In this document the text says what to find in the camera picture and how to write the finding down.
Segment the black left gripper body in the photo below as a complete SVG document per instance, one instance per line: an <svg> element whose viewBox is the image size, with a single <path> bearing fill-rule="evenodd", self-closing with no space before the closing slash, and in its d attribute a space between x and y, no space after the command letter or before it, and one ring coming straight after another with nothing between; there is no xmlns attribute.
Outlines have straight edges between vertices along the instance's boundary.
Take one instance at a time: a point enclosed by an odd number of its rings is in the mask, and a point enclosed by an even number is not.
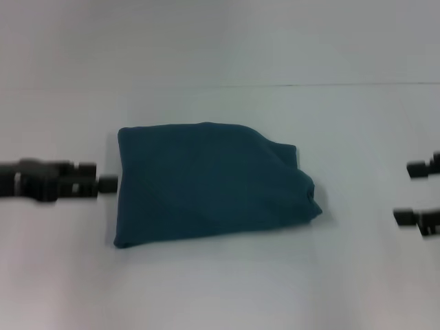
<svg viewBox="0 0 440 330"><path fill-rule="evenodd" d="M26 198L39 203L58 199L62 163L20 159L1 163L1 198Z"/></svg>

